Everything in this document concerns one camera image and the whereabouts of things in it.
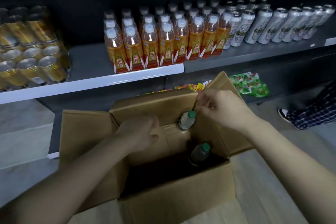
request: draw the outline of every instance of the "open cardboard box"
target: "open cardboard box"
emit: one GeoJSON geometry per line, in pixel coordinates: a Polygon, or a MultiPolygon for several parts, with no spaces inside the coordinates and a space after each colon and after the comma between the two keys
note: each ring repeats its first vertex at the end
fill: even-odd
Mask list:
{"type": "MultiPolygon", "coordinates": [[[[231,90],[240,97],[224,72],[208,85],[231,90]]],[[[146,94],[116,101],[110,112],[64,110],[61,127],[60,168],[78,158],[101,139],[113,135],[118,125],[134,116],[156,113],[156,144],[128,155],[108,172],[83,203],[84,211],[118,198],[126,223],[177,224],[235,198],[230,156],[252,148],[243,135],[205,117],[187,132],[176,123],[195,104],[189,89],[146,94]],[[194,146],[208,142],[210,157],[199,167],[188,163],[194,146]]]]}

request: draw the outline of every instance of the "plaid pants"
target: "plaid pants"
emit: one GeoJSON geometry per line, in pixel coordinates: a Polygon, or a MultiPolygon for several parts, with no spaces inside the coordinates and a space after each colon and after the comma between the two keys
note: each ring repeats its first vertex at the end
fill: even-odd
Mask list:
{"type": "Polygon", "coordinates": [[[300,130],[336,120],[336,81],[326,86],[305,109],[289,111],[286,118],[300,130]]]}

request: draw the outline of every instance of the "floor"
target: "floor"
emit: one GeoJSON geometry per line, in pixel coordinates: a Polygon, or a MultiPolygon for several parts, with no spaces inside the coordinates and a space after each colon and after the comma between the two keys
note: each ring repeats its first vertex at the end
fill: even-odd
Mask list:
{"type": "MultiPolygon", "coordinates": [[[[336,123],[324,124],[306,131],[298,131],[283,121],[275,111],[277,107],[302,108],[307,100],[315,96],[320,90],[321,88],[290,97],[278,98],[261,105],[251,105],[250,108],[256,115],[269,121],[295,145],[336,173],[336,166],[334,165],[336,162],[336,138],[334,136],[336,123]]],[[[23,125],[19,126],[19,122],[17,126],[7,124],[4,130],[0,127],[0,131],[5,132],[0,134],[0,206],[57,170],[58,161],[45,158],[53,115],[44,110],[44,107],[38,106],[38,103],[34,101],[30,100],[29,103],[18,102],[19,107],[16,107],[17,104],[12,104],[11,108],[20,109],[26,114],[31,111],[26,110],[28,106],[35,106],[36,104],[35,108],[40,110],[40,113],[34,115],[34,118],[29,121],[23,119],[23,115],[20,115],[19,119],[21,120],[19,122],[20,124],[25,123],[25,127],[23,125]],[[32,126],[37,128],[35,134],[32,126]],[[30,136],[23,140],[23,135],[30,136]]],[[[0,117],[2,117],[2,110],[7,110],[7,108],[0,105],[0,117]]],[[[184,222],[185,224],[307,223],[288,193],[255,150],[233,156],[231,161],[234,167],[237,199],[195,216],[184,222]]],[[[75,215],[69,222],[69,224],[89,223],[122,223],[118,203],[116,201],[107,202],[75,215]]]]}

